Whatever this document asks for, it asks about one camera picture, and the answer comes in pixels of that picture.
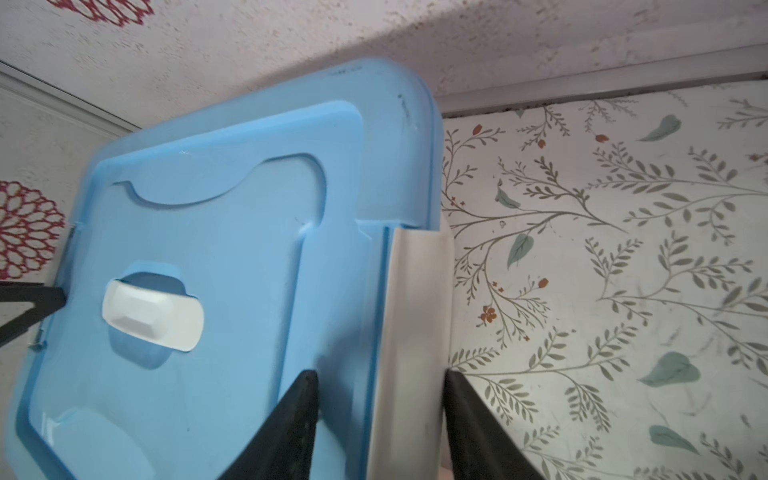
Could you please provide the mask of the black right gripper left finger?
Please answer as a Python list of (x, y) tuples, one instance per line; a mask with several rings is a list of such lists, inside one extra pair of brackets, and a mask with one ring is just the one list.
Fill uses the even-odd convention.
[(303, 370), (221, 477), (309, 479), (318, 416), (318, 374)]

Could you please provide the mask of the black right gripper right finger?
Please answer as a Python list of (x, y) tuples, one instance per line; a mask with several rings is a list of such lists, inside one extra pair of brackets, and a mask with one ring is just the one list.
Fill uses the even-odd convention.
[(543, 478), (462, 373), (445, 373), (443, 406), (456, 479)]

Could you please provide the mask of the white plastic storage bin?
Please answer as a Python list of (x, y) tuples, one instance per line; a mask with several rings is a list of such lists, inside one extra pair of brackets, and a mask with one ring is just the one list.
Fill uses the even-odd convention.
[(443, 447), (454, 239), (396, 229), (388, 265), (366, 476), (436, 479)]

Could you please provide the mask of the blue plastic lid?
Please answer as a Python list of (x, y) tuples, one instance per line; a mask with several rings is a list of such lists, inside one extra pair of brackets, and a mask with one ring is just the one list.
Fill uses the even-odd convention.
[(393, 237), (440, 227), (443, 133), (424, 80), (361, 59), (106, 145), (70, 214), (3, 182), (13, 474), (223, 479), (314, 370), (309, 479), (369, 479)]

